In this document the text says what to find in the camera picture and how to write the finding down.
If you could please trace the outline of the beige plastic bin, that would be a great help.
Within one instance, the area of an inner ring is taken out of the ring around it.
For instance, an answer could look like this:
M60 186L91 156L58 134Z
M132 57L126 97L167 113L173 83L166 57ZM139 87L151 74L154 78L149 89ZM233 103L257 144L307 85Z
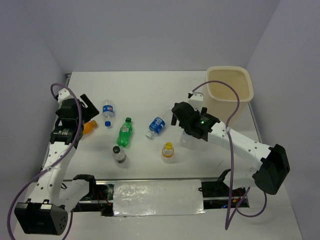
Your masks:
M206 70L205 80L226 83L238 94L239 109L229 122L231 127L254 97L249 72L239 66L212 66ZM202 88L202 105L207 108L207 113L226 123L237 107L234 91L221 83L205 84Z

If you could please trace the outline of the orange juice bottle lying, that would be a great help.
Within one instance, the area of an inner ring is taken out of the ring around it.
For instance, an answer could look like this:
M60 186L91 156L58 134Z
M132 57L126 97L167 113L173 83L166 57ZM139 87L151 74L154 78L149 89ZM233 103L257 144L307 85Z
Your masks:
M83 127L83 134L84 135L87 135L87 134L90 134L92 133L96 128L98 127L98 124L95 120L91 120L87 123L84 124L84 127Z

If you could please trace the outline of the large clear water bottle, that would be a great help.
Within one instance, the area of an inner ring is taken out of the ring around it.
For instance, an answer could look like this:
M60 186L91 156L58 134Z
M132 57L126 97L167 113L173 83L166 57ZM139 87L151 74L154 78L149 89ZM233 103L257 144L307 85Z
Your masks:
M180 145L187 149L194 149L196 146L196 139L192 135L188 135L184 130L180 136Z

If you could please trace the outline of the clear bottle blue label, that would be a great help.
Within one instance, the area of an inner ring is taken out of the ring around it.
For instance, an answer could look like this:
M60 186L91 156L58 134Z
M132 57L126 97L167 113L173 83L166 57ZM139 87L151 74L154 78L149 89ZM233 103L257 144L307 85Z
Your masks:
M171 124L172 119L172 107L166 106L162 112L156 115L153 121L148 126L148 132L146 137L152 140L155 136L158 136L162 131Z

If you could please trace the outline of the silver foil sheet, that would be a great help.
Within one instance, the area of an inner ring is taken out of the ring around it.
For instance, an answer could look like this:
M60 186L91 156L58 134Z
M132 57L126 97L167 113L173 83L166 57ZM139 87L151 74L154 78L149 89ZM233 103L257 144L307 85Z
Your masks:
M205 213L201 181L117 181L113 214L119 217L186 216Z

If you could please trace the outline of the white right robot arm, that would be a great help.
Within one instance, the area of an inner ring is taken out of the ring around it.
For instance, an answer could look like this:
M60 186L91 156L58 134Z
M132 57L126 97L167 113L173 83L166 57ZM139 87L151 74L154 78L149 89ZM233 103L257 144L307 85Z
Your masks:
M269 146L229 128L224 122L207 113L204 107L195 110L187 102L175 103L171 125L179 121L184 132L195 139L221 146L248 161L254 168L255 185L269 195L276 195L290 172L286 150L275 144Z

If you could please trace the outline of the green soda bottle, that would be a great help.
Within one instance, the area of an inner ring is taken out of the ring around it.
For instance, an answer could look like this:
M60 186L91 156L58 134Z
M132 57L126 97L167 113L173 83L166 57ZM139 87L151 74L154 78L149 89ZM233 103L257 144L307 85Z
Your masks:
M116 144L119 147L126 148L130 144L132 130L132 119L127 117L119 130L118 138L116 140Z

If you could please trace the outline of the small bottle yellow cap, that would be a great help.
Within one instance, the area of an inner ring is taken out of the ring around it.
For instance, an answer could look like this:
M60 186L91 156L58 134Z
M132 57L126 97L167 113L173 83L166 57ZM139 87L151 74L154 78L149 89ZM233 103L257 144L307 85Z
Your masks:
M165 163L172 163L175 149L171 142L166 142L161 150L162 160Z

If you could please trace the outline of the clear Pepsi-label bottle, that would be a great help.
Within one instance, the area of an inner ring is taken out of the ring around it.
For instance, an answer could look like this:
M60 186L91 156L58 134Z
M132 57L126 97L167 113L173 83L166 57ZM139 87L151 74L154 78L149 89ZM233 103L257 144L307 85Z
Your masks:
M114 103L111 100L106 99L102 103L102 117L104 125L107 128L111 128L113 126L114 115Z

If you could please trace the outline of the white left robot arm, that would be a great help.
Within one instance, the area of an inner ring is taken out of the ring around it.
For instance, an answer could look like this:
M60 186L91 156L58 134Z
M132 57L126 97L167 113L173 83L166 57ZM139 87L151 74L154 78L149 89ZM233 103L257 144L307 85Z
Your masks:
M79 99L63 90L57 101L57 120L50 134L49 149L42 175L25 202L18 202L14 214L25 234L60 236L67 228L69 213L85 197L97 196L93 175L77 174L71 184L61 188L67 168L83 137L86 123L99 114L98 109L82 94Z

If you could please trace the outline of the clear bottle black cap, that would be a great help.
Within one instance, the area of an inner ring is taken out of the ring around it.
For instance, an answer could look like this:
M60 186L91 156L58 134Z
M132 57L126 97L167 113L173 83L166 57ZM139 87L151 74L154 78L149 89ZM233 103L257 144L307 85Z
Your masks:
M112 148L112 157L116 162L116 165L120 168L127 169L129 167L129 160L124 149L120 146L114 146Z

